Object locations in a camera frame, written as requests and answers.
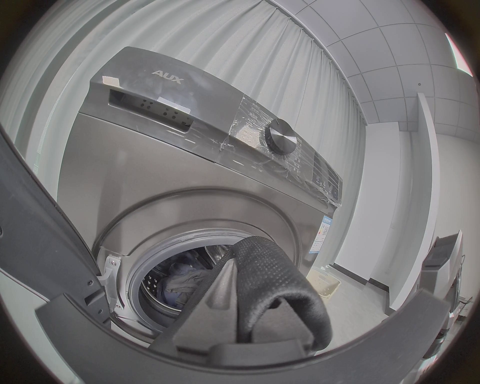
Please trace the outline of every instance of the floor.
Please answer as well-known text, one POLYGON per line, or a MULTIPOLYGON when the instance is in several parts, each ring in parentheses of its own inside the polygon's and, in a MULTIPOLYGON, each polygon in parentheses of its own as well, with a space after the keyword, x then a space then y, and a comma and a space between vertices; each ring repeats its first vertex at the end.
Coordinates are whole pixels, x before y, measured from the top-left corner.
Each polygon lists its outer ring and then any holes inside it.
POLYGON ((388 317, 384 313, 385 291, 369 283, 363 285, 332 267, 326 267, 326 271, 340 280, 341 284, 326 303, 333 338, 322 353, 356 339, 388 317))

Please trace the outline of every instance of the gray washing machine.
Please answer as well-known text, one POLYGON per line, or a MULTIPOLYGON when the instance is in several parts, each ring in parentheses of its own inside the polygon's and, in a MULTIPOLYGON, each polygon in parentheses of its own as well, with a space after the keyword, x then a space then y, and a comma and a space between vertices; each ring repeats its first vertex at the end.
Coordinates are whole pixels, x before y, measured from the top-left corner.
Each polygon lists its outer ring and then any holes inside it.
POLYGON ((256 235, 306 275, 341 198, 340 176, 286 122, 202 70, 131 47, 91 79, 58 187, 103 271, 113 329, 142 345, 180 312, 155 295, 162 262, 256 235))

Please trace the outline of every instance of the gray appliance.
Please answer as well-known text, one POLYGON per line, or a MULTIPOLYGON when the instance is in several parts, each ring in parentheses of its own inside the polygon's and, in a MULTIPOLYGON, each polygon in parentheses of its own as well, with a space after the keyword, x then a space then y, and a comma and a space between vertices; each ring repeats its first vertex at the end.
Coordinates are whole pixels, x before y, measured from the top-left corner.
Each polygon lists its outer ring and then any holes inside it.
POLYGON ((423 288, 450 305, 449 316, 442 332, 446 333, 460 313, 460 284, 463 259, 463 233, 435 240, 423 261, 420 288, 423 288))
POLYGON ((437 237, 423 261, 417 289, 424 289, 448 303, 448 315, 430 348, 401 384, 416 383, 438 359, 446 335, 462 309, 460 285, 463 263, 463 233, 437 237))
POLYGON ((103 271, 113 329, 141 345, 179 313, 145 289, 156 265, 257 235, 306 275, 341 197, 340 176, 286 122, 202 70, 131 47, 91 79, 58 187, 103 271))

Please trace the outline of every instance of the black fabric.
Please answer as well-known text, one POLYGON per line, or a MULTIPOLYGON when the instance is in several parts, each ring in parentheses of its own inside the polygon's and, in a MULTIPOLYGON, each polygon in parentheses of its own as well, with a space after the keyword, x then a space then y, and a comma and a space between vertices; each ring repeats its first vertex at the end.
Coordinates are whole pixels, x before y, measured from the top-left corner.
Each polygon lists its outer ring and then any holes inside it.
POLYGON ((315 348, 328 346, 332 327, 322 299, 277 244, 249 237, 235 244, 233 253, 238 268, 238 342, 249 342, 256 322, 284 298, 312 332, 315 348))

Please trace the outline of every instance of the ceiling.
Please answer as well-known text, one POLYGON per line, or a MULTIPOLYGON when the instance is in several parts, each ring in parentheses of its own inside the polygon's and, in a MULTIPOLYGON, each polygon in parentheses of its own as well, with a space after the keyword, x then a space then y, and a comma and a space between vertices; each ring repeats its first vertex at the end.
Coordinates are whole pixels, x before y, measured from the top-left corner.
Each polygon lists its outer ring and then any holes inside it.
POLYGON ((480 143, 475 80, 456 68, 445 27, 418 0, 274 0, 325 47, 368 123, 416 131, 417 92, 435 130, 480 143))

